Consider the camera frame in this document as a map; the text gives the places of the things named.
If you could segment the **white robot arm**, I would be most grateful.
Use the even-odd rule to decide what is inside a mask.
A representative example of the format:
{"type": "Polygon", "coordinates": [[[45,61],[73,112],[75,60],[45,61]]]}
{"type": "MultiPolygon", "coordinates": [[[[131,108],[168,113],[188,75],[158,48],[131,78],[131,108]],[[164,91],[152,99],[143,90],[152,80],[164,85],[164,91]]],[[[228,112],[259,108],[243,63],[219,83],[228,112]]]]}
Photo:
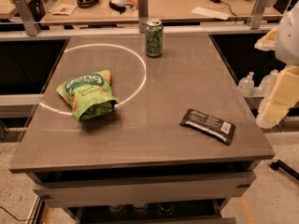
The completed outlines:
{"type": "Polygon", "coordinates": [[[299,2],[283,14],[279,25],[260,38],[254,48],[273,50],[286,66],[265,83],[256,124],[271,129],[299,102],[299,2]]]}

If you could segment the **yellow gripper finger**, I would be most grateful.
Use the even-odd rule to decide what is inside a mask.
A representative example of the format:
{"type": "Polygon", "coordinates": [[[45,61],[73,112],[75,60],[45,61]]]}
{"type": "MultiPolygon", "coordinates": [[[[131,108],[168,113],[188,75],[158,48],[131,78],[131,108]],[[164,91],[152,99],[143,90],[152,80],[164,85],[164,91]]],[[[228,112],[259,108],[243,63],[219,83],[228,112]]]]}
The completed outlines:
{"type": "Polygon", "coordinates": [[[254,48],[262,51],[270,51],[276,48],[276,36],[278,27],[271,29],[266,35],[260,38],[254,45],[254,48]]]}
{"type": "Polygon", "coordinates": [[[256,124],[263,129],[278,125],[299,102],[299,66],[287,64],[269,82],[267,94],[262,99],[256,124]]]}

